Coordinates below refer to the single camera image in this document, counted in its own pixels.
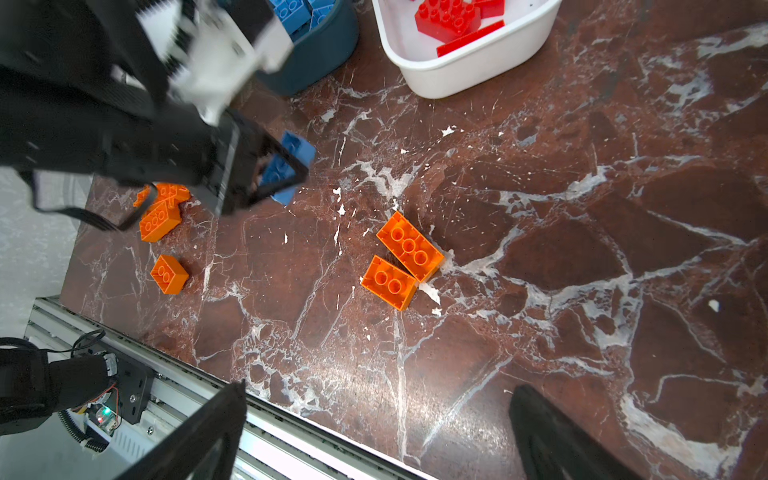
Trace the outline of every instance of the orange lego brick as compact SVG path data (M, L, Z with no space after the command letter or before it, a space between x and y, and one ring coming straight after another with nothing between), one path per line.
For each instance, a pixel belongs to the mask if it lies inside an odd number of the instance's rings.
M190 277L179 261L168 255L160 255L150 275L166 295L177 295Z
M378 255L373 256L360 285L400 311L408 307L416 293L416 279Z
M419 282L429 280L445 260L400 212L395 212L376 236Z
M181 223L179 207L176 205L169 207L167 202L162 202L141 219L139 223L141 239L150 243L157 242L179 223Z
M157 184L157 198L150 206L149 211L157 208L157 205L167 201L172 206L178 205L181 202L185 202L191 198L191 194L188 188L184 185L176 184ZM141 205L149 195L149 187L145 187L141 192L136 194L136 201L134 207Z

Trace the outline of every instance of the white debris speck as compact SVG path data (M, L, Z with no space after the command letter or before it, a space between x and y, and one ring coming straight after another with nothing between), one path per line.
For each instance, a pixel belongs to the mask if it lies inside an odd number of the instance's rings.
M440 292L429 283L420 283L419 290L429 295L433 302L440 304Z

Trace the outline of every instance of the red lego brick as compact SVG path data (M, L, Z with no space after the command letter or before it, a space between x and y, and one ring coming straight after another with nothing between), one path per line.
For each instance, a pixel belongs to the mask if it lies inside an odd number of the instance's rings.
M177 295L190 277L179 261L168 255L157 258L150 275L166 295Z
M360 285L400 311L408 308L416 293L416 279L378 255L373 256Z
M478 31L474 31L468 35L459 37L454 41L450 41L449 43L440 45L439 47L437 47L437 56L442 57L443 55L448 54L458 48L461 48L464 45L468 45L474 42L475 40L478 40L479 38L485 37L487 34L491 33L492 31L499 30L503 26L504 26L504 20L499 20L496 23L491 23L487 27L480 28Z
M376 236L419 282L429 280L445 259L400 212L395 212Z
M146 217L141 219L139 223L141 239L150 243L157 242L179 223L181 223L179 207L176 205L170 207L168 202L161 202Z
M480 28L480 9L463 0L425 0L415 18L421 33L445 43Z
M472 4L480 8L480 18L498 17L504 14L504 0L472 0Z

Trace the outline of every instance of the white plastic bin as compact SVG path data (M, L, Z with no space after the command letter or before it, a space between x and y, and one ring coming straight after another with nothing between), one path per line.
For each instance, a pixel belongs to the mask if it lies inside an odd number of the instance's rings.
M417 95L443 98L520 65L544 44L562 0L507 0L503 17L483 18L481 28L503 18L505 26L438 58L442 45L416 29L422 0L373 0L389 60Z

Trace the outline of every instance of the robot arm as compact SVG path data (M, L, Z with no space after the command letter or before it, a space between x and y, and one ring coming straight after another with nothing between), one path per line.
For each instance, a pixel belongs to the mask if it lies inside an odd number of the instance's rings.
M304 181L301 162L226 108L256 69L279 68L292 48L266 0L238 0L228 11L200 2L197 24L188 13L152 23L144 12L145 27L128 2L3 2L0 165L26 178L57 170L128 186L184 184L216 215ZM165 61L150 40L162 41L162 31L177 32ZM179 42L178 32L192 40ZM295 175L253 188L272 153ZM92 216L85 221L117 229Z

